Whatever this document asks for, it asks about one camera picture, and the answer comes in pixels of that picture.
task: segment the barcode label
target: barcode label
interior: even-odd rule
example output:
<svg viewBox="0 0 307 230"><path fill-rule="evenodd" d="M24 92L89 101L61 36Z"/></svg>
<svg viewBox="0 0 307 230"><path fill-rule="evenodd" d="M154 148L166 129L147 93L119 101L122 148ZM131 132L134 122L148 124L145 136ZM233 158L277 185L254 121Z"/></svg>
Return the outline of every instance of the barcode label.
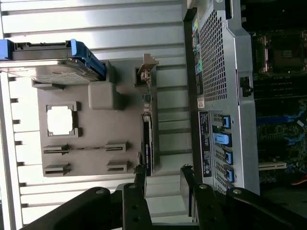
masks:
<svg viewBox="0 0 307 230"><path fill-rule="evenodd" d="M199 109L205 107L205 103L204 103L204 98L203 97L197 98L197 107Z"/></svg>

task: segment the motherboard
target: motherboard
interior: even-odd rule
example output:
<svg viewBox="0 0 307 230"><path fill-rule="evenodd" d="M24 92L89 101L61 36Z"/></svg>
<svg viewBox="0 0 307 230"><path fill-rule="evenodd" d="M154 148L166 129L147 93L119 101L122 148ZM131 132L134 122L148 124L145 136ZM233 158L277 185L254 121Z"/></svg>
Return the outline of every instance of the motherboard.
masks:
<svg viewBox="0 0 307 230"><path fill-rule="evenodd" d="M242 25L252 41L260 187L295 185L307 175L307 25L296 23L297 6L290 2L245 3Z"/></svg>

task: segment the gray plastic housing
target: gray plastic housing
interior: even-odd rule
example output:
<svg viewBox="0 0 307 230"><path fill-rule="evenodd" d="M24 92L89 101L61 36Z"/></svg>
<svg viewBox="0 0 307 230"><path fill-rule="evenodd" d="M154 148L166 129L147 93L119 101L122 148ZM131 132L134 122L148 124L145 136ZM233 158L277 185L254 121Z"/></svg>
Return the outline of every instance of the gray plastic housing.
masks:
<svg viewBox="0 0 307 230"><path fill-rule="evenodd" d="M122 110L123 97L116 85L107 81L93 81L88 85L88 101L94 110Z"/></svg>

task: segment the blue latch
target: blue latch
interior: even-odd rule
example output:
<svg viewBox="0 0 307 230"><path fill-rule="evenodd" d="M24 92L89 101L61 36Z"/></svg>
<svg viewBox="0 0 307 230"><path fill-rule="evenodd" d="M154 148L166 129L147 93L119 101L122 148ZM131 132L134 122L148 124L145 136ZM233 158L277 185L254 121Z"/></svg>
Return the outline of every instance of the blue latch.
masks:
<svg viewBox="0 0 307 230"><path fill-rule="evenodd" d="M87 68L95 70L103 77L102 80L106 80L106 66L95 57L83 42L78 42L76 39L71 40L71 55L84 60Z"/></svg>
<svg viewBox="0 0 307 230"><path fill-rule="evenodd" d="M0 40L0 60L11 60L14 43L8 39Z"/></svg>
<svg viewBox="0 0 307 230"><path fill-rule="evenodd" d="M231 151L225 151L225 156L226 156L226 162L227 162L229 165L233 165L234 162L233 162L233 155L232 155L232 152L231 152Z"/></svg>
<svg viewBox="0 0 307 230"><path fill-rule="evenodd" d="M233 169L226 169L226 171L227 171L227 180L230 183L235 182L234 170Z"/></svg>
<svg viewBox="0 0 307 230"><path fill-rule="evenodd" d="M224 128L231 128L230 126L230 116L222 116L223 118L223 121L222 121L222 124L223 124L223 127Z"/></svg>
<svg viewBox="0 0 307 230"><path fill-rule="evenodd" d="M222 133L213 133L213 142L219 143L222 145L228 145L229 144L229 136L227 134Z"/></svg>

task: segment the metal side panel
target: metal side panel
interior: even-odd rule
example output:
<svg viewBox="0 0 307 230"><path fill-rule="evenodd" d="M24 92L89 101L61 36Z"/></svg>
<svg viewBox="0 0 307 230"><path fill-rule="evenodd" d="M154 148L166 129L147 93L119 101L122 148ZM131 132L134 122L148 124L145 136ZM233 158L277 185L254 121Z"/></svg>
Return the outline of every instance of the metal side panel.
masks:
<svg viewBox="0 0 307 230"><path fill-rule="evenodd" d="M99 60L141 60L144 53L159 60L161 166L157 176L148 178L148 203L156 222L190 220L182 218L185 210L179 196L180 167L192 163L181 1L2 0L0 8L0 38L32 43L74 38ZM43 177L37 90L29 79L1 75L1 84L5 230L21 228L90 187L113 191L133 180L133 174Z"/></svg>
<svg viewBox="0 0 307 230"><path fill-rule="evenodd" d="M255 103L252 94L243 96L240 85L248 80L252 88L251 39L241 27L240 2L231 1L231 19L226 19L225 3L220 2L212 1L204 17L198 18L204 87L199 99L204 101L202 110L230 115L234 186L258 194Z"/></svg>

